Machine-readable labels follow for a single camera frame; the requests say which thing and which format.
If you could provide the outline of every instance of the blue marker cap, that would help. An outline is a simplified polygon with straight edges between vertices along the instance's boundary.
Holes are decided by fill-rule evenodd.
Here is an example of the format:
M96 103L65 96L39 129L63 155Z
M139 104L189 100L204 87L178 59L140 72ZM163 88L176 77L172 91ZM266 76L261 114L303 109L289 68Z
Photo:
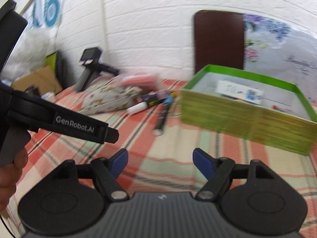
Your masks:
M163 104L172 104L173 103L173 97L169 95L164 101Z

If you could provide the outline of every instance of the finger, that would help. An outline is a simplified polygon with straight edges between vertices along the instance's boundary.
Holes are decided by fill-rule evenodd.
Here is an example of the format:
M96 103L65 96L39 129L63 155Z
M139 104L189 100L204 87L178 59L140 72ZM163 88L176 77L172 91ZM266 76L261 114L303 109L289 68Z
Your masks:
M0 212L4 211L8 204L9 204L9 200L7 200L6 202L0 202Z
M22 149L18 154L15 155L14 164L17 168L22 169L28 163L28 152L26 149Z
M10 187L15 185L22 176L22 169L14 164L9 164L0 168L0 187Z
M6 203L16 192L16 185L7 188L0 188L0 203Z

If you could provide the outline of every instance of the plaid bedsheet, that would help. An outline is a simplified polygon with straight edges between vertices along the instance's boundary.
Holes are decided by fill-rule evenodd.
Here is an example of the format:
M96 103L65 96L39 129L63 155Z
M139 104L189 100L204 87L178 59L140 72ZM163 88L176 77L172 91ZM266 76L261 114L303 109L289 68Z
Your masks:
M185 82L164 80L176 90ZM57 104L77 110L86 93L74 93L68 88L58 95ZM83 164L97 157L111 157L121 148L129 151L129 163L118 178L130 195L135 191L191 191L196 193L206 179L192 163L192 151L200 147L214 157L229 157L236 163L247 164L260 159L292 185L308 204L308 215L301 234L317 237L317 147L310 156L286 152L227 134L190 126L180 122L178 105L172 107L164 135L155 137L152 129L161 105L127 116L124 111L106 113L94 118L106 121L119 130L116 144L96 144L64 135L39 130L27 144L29 163L10 200L7 211L21 234L24 229L17 215L17 204L35 184L65 159ZM233 185L242 180L234 180Z

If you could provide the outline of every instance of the cardboard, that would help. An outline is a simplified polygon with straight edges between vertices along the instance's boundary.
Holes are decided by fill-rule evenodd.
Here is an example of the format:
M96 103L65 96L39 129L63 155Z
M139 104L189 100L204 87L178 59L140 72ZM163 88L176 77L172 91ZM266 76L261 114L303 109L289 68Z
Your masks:
M221 96L215 92L219 80L262 90L262 105ZM215 65L203 68L182 89L181 120L302 155L310 153L317 138L317 115L296 85Z
M62 91L62 87L52 72L50 66L44 66L12 82L11 87L15 90L25 91L28 86L34 85L39 89L40 95L54 92L55 95Z

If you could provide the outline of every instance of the green box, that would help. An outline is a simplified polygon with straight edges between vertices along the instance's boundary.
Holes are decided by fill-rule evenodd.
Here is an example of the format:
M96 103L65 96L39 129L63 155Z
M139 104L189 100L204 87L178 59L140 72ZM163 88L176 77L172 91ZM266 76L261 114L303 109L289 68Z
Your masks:
M218 80L264 91L258 106L215 93ZM234 68L207 65L181 90L181 120L264 145L308 155L317 138L317 115L291 83ZM272 110L290 108L297 116Z

